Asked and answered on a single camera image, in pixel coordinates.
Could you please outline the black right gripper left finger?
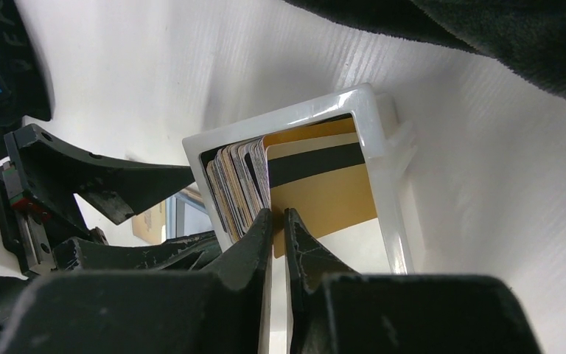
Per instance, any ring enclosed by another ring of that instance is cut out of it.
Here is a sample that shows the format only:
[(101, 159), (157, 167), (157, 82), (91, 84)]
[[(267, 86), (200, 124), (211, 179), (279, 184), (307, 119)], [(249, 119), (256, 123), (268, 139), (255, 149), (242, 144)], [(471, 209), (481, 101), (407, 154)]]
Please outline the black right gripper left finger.
[(33, 281), (0, 353), (257, 353), (272, 214), (198, 271), (73, 271)]

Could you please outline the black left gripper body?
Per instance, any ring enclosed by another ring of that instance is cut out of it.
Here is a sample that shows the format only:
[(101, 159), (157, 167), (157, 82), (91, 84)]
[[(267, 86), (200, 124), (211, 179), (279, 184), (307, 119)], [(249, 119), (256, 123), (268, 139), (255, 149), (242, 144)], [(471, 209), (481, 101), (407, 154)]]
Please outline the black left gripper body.
[(65, 171), (44, 163), (0, 166), (0, 232), (29, 278), (58, 269), (54, 251), (67, 240), (93, 241)]

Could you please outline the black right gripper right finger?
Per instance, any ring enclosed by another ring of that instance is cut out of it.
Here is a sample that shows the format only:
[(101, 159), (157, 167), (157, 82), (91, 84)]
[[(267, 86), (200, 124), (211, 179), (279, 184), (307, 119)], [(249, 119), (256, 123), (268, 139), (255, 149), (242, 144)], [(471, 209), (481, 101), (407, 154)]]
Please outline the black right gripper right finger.
[(539, 353), (516, 296), (481, 275), (354, 271), (284, 213), (292, 353)]

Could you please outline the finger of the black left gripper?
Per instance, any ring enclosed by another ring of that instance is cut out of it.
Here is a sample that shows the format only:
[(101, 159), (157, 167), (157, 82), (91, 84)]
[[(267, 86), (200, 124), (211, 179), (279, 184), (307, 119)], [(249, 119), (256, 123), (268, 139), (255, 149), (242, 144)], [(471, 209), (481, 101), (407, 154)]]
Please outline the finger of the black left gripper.
[(188, 166), (97, 155), (36, 124), (7, 133), (4, 142), (10, 167), (3, 180), (12, 208), (67, 226), (84, 225), (76, 195), (119, 225), (195, 180)]
[(198, 270), (221, 255), (213, 231), (169, 239), (153, 246), (109, 246), (72, 237), (53, 250), (61, 271)]

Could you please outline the gold credit card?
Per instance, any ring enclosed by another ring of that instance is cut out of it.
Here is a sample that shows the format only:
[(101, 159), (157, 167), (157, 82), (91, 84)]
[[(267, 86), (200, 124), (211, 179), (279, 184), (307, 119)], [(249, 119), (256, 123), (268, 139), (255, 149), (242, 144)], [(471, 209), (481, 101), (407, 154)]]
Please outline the gold credit card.
[(376, 218), (366, 161), (351, 116), (271, 133), (263, 144), (274, 257), (286, 252), (286, 209), (295, 209), (316, 238)]

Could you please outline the clear plastic card box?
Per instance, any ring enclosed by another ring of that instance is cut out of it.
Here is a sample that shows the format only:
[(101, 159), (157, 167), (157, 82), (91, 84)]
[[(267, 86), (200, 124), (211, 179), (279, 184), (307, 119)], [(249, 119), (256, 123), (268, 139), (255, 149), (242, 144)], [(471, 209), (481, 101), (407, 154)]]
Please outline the clear plastic card box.
[(414, 142), (416, 134), (411, 121), (398, 121), (393, 98), (387, 93), (375, 93), (368, 83), (183, 139), (184, 152), (223, 251), (229, 249), (234, 241), (224, 231), (216, 210), (205, 173), (205, 164), (201, 160), (202, 154), (238, 141), (286, 131), (344, 114), (352, 115), (357, 129), (390, 270), (396, 274), (414, 272), (402, 217), (399, 187), (417, 149)]

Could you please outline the beige leather card holder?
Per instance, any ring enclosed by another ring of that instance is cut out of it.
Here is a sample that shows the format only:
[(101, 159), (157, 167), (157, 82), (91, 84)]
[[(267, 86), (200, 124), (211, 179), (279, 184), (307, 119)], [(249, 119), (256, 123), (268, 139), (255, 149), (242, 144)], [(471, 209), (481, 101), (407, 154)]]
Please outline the beige leather card holder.
[(152, 245), (213, 230), (195, 184), (130, 220), (133, 235)]

